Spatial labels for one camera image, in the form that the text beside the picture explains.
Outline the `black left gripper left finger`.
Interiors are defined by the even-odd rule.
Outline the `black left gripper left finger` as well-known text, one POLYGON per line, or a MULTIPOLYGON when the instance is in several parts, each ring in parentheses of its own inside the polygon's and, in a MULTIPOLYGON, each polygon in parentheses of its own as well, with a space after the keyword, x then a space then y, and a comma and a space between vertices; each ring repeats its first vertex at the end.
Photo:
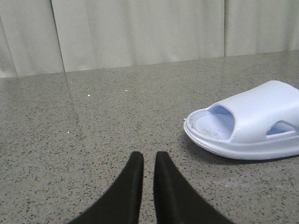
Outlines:
POLYGON ((132 152, 110 188, 71 224, 136 224, 143 185, 143 155, 132 152))

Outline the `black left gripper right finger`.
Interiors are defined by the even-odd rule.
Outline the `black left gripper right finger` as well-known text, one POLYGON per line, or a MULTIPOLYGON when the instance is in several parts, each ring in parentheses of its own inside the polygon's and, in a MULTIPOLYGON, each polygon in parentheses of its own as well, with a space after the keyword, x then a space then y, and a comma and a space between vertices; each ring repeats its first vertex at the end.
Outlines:
POLYGON ((231 224, 192 188, 167 152, 156 154, 154 204, 158 224, 231 224))

